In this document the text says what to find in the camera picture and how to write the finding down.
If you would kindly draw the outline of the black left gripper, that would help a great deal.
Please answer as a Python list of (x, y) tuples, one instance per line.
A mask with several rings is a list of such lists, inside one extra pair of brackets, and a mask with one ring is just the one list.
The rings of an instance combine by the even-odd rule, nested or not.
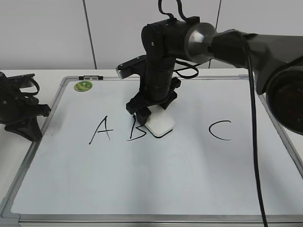
[(35, 116), (48, 117), (51, 108), (49, 105), (38, 105), (39, 100), (35, 97), (40, 86), (34, 80), (34, 73), (7, 77), (0, 73), (0, 123), (6, 125), (5, 131), (17, 134), (31, 142), (39, 141), (42, 132), (37, 118), (30, 118), (17, 122), (23, 115), (22, 109), (29, 105), (35, 105)]

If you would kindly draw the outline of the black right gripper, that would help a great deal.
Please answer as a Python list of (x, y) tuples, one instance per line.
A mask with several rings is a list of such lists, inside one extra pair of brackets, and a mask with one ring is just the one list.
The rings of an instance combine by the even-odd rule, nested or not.
[(131, 114), (135, 113), (140, 125), (145, 125), (151, 115), (149, 106), (160, 105), (166, 110), (177, 98), (174, 90), (180, 87), (181, 81), (172, 76), (175, 63), (176, 59), (173, 57), (156, 61), (150, 61), (146, 57), (139, 92), (126, 104), (126, 110)]

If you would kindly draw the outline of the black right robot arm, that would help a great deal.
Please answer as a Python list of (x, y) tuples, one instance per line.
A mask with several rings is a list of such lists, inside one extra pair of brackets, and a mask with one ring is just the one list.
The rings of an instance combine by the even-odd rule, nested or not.
[(167, 108), (177, 97), (180, 81), (172, 77), (181, 60), (198, 64), (215, 59), (245, 68), (255, 75), (256, 93), (285, 128), (303, 132), (303, 39), (301, 36), (258, 35), (227, 30), (218, 33), (209, 23), (192, 17), (167, 19), (146, 25), (141, 33), (146, 54), (121, 69), (121, 76), (140, 76), (137, 95), (127, 104), (140, 123), (150, 116), (149, 106)]

